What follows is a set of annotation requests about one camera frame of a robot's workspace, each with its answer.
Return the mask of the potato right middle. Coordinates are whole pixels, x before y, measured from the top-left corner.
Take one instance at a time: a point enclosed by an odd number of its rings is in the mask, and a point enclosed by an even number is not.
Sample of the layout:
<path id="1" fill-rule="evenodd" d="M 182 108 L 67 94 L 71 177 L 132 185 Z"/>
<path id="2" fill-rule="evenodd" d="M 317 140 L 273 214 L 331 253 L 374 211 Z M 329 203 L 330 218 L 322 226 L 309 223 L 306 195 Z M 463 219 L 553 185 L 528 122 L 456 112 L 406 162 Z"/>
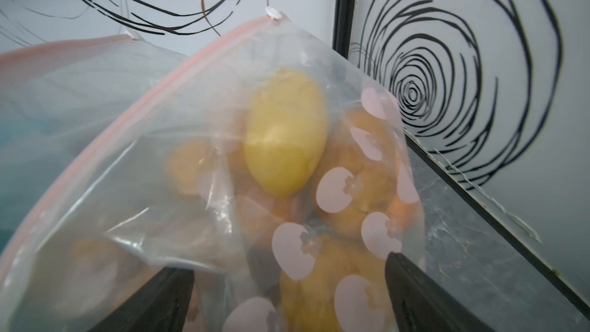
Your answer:
<path id="1" fill-rule="evenodd" d="M 315 264 L 295 281 L 282 273 L 288 331 L 395 331 L 385 261 L 356 241 L 321 235 L 304 246 Z"/>

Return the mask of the clear zipper bag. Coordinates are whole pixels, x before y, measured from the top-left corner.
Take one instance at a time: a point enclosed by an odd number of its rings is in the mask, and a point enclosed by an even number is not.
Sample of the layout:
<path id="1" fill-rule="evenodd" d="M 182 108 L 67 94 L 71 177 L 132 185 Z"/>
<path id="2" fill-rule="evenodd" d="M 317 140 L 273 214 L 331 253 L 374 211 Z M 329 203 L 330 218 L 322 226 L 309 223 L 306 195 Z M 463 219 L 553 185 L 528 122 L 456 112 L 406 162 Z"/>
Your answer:
<path id="1" fill-rule="evenodd" d="M 184 60 L 130 33 L 2 53 L 2 245 L 70 163 Z"/>
<path id="2" fill-rule="evenodd" d="M 338 235 L 316 211 L 314 173 L 281 198 L 252 175 L 234 183 L 227 168 L 207 200 L 171 188 L 167 160 L 183 142 L 229 136 L 244 146 L 251 99 L 280 69 L 300 70 L 323 89 L 327 141 L 353 108 L 389 124 L 403 159 L 397 193 L 417 205 L 410 227 L 393 230 L 388 215 L 375 212 L 360 238 Z M 1 329 L 90 331 L 173 267 L 195 275 L 181 331 L 288 331 L 281 275 L 306 278 L 315 259 L 304 246 L 321 235 L 361 243 L 385 265 L 390 253 L 424 260 L 402 103 L 285 16 L 267 15 L 185 58 L 41 196 L 2 249 Z"/>

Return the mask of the potato top right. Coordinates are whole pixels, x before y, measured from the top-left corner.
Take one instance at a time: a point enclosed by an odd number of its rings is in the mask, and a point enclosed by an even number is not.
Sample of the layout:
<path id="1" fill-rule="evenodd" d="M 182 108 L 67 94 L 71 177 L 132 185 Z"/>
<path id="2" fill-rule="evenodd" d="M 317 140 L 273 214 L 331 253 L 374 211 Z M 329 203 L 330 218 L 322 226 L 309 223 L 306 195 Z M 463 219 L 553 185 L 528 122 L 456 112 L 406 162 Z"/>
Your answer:
<path id="1" fill-rule="evenodd" d="M 311 180 L 318 215 L 335 232 L 360 238 L 365 218 L 381 212 L 393 230 L 406 230 L 416 204 L 397 193 L 403 159 L 389 124 L 353 108 L 337 120 Z"/>

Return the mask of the potato bottom left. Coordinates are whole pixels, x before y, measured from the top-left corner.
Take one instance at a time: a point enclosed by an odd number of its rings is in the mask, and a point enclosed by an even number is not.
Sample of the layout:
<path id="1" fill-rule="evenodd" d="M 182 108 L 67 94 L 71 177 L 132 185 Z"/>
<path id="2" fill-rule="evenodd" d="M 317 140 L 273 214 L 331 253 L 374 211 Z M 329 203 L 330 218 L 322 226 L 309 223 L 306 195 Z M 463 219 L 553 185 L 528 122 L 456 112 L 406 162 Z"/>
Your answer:
<path id="1" fill-rule="evenodd" d="M 166 171 L 175 192 L 207 200 L 217 172 L 225 168 L 236 184 L 250 178 L 243 143 L 229 136 L 183 142 L 168 158 Z"/>

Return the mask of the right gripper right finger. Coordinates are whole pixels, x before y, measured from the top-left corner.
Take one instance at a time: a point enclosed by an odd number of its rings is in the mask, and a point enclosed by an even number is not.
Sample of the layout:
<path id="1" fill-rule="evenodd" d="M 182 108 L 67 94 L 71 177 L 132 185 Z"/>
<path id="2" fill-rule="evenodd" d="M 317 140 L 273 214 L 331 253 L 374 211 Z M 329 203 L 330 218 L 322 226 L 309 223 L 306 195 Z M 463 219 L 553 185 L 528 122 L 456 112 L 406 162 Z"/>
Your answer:
<path id="1" fill-rule="evenodd" d="M 405 255 L 388 255 L 385 278 L 402 332 L 493 332 Z"/>

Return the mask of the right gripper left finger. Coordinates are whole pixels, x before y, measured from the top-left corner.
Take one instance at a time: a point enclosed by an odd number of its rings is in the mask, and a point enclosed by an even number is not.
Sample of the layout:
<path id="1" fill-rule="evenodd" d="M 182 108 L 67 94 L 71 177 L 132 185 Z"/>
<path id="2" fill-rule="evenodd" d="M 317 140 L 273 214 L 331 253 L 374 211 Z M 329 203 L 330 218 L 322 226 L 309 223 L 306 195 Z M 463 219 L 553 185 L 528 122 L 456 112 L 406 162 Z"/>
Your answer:
<path id="1" fill-rule="evenodd" d="M 166 267 L 90 331 L 181 331 L 194 283 L 193 271 Z"/>

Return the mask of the green yellowish potato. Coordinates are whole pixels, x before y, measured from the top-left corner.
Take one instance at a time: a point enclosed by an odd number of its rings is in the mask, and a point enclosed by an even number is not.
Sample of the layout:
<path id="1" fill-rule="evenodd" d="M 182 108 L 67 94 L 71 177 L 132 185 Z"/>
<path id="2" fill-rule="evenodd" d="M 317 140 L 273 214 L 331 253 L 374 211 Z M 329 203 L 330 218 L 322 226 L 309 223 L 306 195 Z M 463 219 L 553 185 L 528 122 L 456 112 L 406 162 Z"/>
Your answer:
<path id="1" fill-rule="evenodd" d="M 250 174 L 275 197 L 298 192 L 322 157 L 327 130 L 323 89 L 300 70 L 278 70 L 251 99 L 244 141 Z"/>

